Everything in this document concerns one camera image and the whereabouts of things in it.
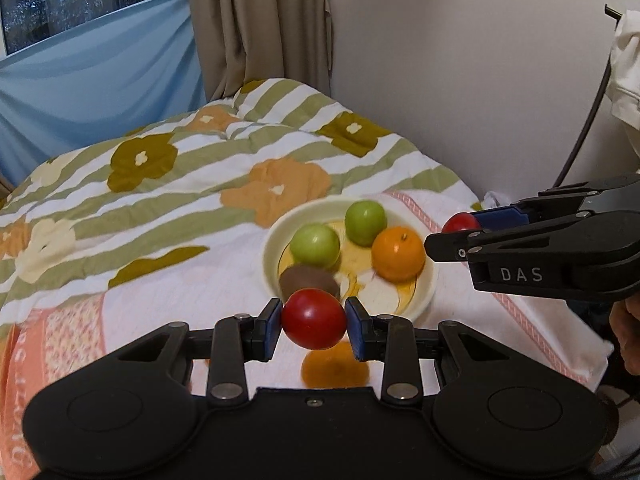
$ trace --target cable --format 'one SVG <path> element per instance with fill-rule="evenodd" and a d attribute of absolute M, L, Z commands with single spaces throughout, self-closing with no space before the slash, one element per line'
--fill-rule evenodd
<path fill-rule="evenodd" d="M 604 98 L 604 92 L 607 91 L 607 84 L 609 83 L 610 77 L 611 77 L 611 64 L 609 63 L 609 61 L 607 61 L 607 67 L 604 71 L 604 74 L 602 75 L 602 80 L 600 81 L 600 86 L 598 87 L 596 98 L 593 100 L 593 104 L 591 105 L 591 110 L 589 110 L 589 115 L 587 116 L 587 120 L 584 121 L 584 126 L 582 127 L 582 131 L 580 132 L 578 139 L 575 141 L 574 148 L 571 150 L 571 153 L 569 154 L 569 158 L 564 163 L 564 166 L 562 167 L 562 170 L 560 171 L 558 178 L 556 178 L 556 181 L 554 182 L 553 187 L 562 186 L 562 182 L 566 178 L 566 174 L 569 173 L 569 170 L 574 164 L 575 159 L 578 156 L 578 152 L 580 152 L 580 149 L 584 144 L 584 139 L 587 138 L 587 134 L 589 133 L 589 130 L 591 130 L 591 125 L 593 124 L 593 121 L 596 118 L 596 114 L 600 109 L 600 104 L 602 103 L 602 99 Z"/>
<path fill-rule="evenodd" d="M 616 404 L 616 408 L 620 409 L 628 405 L 628 403 L 632 402 L 633 400 L 640 400 L 640 390 L 634 393 L 633 395 L 629 395 L 626 399 L 621 400 L 619 403 Z"/>
<path fill-rule="evenodd" d="M 631 464 L 636 458 L 640 456 L 640 446 L 628 457 L 626 457 L 622 462 L 613 466 L 608 471 L 601 473 L 596 476 L 598 480 L 622 480 L 618 478 L 618 475 L 625 474 L 628 471 L 625 471 L 626 467 Z"/>
<path fill-rule="evenodd" d="M 613 480 L 627 480 L 629 478 L 633 478 L 640 474 L 640 467 L 631 468 L 629 471 L 625 472 L 622 475 L 616 476 Z"/>

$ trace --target screw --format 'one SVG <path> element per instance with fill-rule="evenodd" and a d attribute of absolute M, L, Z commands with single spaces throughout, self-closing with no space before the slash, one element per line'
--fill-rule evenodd
<path fill-rule="evenodd" d="M 228 400 L 228 399 L 235 399 L 236 397 L 239 397 L 240 395 L 242 395 L 243 391 L 244 390 L 242 389 L 242 386 L 240 386 L 240 384 L 220 383 L 220 384 L 216 384 L 211 389 L 211 395 L 216 397 L 216 399 Z"/>
<path fill-rule="evenodd" d="M 418 388 L 409 383 L 395 383 L 386 389 L 389 396 L 398 400 L 413 399 L 419 391 Z"/>

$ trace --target plate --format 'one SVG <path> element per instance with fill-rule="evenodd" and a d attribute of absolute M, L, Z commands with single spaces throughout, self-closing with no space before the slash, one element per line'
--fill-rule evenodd
<path fill-rule="evenodd" d="M 357 296 L 372 315 L 395 314 L 411 321 L 422 314 L 431 301 L 438 278 L 436 263 L 427 257 L 424 269 L 409 283 L 394 285 L 375 275 L 370 267 L 370 249 L 360 248 L 344 235 L 344 215 L 351 204 L 362 197 L 329 196 L 313 200 L 292 209 L 276 221 L 262 247 L 262 280 L 274 297 L 281 297 L 280 272 L 293 263 L 289 243 L 304 224 L 320 222 L 330 225 L 340 237 L 339 267 L 332 269 L 340 284 L 341 300 Z M 403 204 L 391 197 L 376 197 L 386 211 L 388 226 L 403 225 L 416 231 L 421 238 L 431 232 Z"/>

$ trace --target blue gripper pad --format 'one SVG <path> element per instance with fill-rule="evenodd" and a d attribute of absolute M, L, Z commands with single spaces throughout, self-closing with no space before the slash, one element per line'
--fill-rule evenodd
<path fill-rule="evenodd" d="M 347 298 L 344 302 L 344 312 L 347 315 L 347 334 L 349 335 L 349 342 L 351 343 L 353 356 L 358 361 L 366 361 L 361 310 L 364 311 L 366 320 L 370 322 L 371 318 L 369 314 L 366 313 L 357 298 Z"/>
<path fill-rule="evenodd" d="M 268 306 L 271 306 L 273 310 L 267 318 L 266 332 L 264 335 L 264 356 L 267 361 L 273 357 L 273 353 L 276 351 L 278 338 L 280 337 L 280 314 L 282 313 L 282 302 L 273 298 Z"/>
<path fill-rule="evenodd" d="M 482 229 L 488 229 L 489 231 L 501 231 L 502 229 L 529 224 L 529 216 L 512 205 L 477 211 L 471 214 L 480 222 Z"/>

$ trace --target hand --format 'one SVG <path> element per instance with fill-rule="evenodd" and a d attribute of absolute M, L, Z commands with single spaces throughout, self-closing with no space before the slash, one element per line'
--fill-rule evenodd
<path fill-rule="evenodd" d="M 640 375 L 640 292 L 613 305 L 609 316 L 613 333 L 620 341 L 626 371 Z"/>

